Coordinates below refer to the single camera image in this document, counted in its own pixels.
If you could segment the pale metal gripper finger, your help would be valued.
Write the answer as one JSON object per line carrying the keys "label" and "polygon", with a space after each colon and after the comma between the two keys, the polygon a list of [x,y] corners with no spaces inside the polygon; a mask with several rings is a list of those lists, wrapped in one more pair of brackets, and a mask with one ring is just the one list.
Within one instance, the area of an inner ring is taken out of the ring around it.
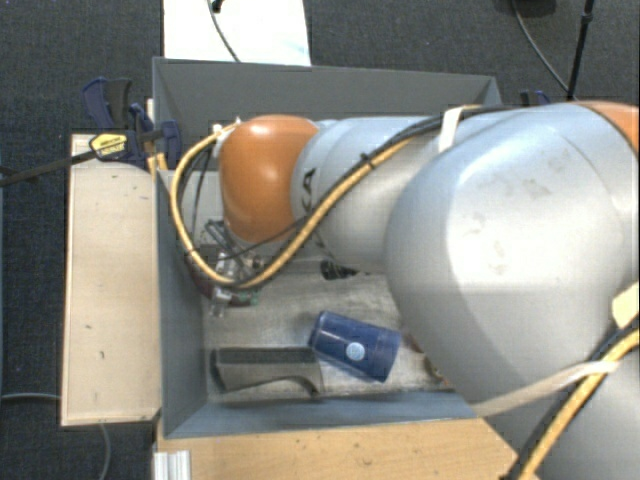
{"label": "pale metal gripper finger", "polygon": [[211,317],[222,318],[232,300],[232,293],[224,287],[214,287],[211,291],[208,313]]}
{"label": "pale metal gripper finger", "polygon": [[215,261],[215,272],[225,279],[229,279],[231,282],[235,282],[237,279],[237,262],[235,258],[232,258],[224,251],[220,251]]}

